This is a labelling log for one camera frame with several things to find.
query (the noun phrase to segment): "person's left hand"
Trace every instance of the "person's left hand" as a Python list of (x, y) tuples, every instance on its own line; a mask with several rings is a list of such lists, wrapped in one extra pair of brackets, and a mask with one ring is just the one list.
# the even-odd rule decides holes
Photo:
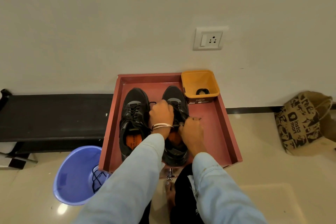
[[(152, 125), (158, 123), (167, 123), (169, 125), (173, 125), (174, 110), (171, 105), (168, 105), (166, 100), (162, 99), (160, 102), (154, 105), (149, 112), (149, 115), (150, 123)], [(170, 133), (170, 129), (170, 127), (157, 128), (152, 131), (152, 134), (160, 133), (162, 134), (163, 138), (166, 139)]]

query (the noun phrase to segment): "floor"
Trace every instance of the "floor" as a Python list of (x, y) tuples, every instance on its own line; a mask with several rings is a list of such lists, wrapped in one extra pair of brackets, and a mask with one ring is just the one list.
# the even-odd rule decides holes
[[(336, 151), (315, 157), (286, 154), (272, 113), (229, 115), (243, 162), (227, 172), (250, 196), (269, 223), (334, 223)], [(20, 171), (0, 171), (2, 223), (71, 223), (81, 206), (58, 202), (54, 176), (69, 153), (36, 154), (39, 163)], [(164, 180), (152, 200), (151, 223), (169, 223)]]

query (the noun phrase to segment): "shoe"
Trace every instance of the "shoe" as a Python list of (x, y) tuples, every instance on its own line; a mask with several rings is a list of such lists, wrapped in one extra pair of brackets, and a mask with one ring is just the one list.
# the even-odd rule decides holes
[(188, 159), (188, 148), (179, 135), (179, 123), (189, 117), (189, 109), (183, 92), (176, 86), (169, 86), (163, 93), (162, 99), (174, 108), (173, 128), (165, 140), (165, 150), (162, 159), (172, 167), (182, 166)]
[(148, 96), (142, 89), (133, 88), (127, 93), (119, 124), (122, 161), (151, 133), (148, 128), (149, 111)]

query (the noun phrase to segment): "white switch plate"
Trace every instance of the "white switch plate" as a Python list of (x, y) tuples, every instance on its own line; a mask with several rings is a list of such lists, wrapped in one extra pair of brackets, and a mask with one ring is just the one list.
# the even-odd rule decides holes
[(196, 28), (193, 50), (221, 50), (224, 44), (225, 33), (228, 30), (228, 26)]

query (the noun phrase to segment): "sleeve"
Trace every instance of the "sleeve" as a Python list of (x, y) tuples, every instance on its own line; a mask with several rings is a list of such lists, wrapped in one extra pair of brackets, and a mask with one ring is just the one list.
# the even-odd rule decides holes
[(205, 223), (267, 223), (230, 175), (208, 153), (192, 163), (197, 209)]
[(163, 136), (149, 135), (86, 203), (73, 223), (139, 223), (158, 184), (163, 151)]

